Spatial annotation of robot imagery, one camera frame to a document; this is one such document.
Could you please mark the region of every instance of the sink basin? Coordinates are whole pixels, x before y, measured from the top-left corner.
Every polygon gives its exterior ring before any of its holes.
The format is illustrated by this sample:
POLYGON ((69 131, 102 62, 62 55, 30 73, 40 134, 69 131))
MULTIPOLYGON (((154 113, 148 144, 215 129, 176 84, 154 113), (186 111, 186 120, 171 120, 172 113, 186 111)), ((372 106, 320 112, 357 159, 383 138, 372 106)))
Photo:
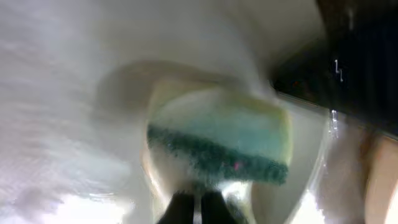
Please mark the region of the sink basin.
MULTIPOLYGON (((263 62, 323 35, 313 1, 278 2, 240 14, 221 1, 0 1, 0 222, 153 222, 140 158, 151 83, 205 71, 274 98, 263 62)), ((250 189, 258 223, 294 210, 329 118, 275 101, 291 111, 294 158, 284 186, 250 189)))

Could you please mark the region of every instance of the sponge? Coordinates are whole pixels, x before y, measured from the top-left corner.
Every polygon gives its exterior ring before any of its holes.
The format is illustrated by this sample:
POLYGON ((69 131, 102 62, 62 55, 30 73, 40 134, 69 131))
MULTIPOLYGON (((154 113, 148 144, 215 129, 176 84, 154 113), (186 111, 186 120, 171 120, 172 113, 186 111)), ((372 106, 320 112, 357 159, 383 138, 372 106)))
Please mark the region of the sponge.
POLYGON ((216 83, 164 80, 149 105, 147 145, 188 161, 196 180, 283 184, 292 156, 287 113, 216 83))

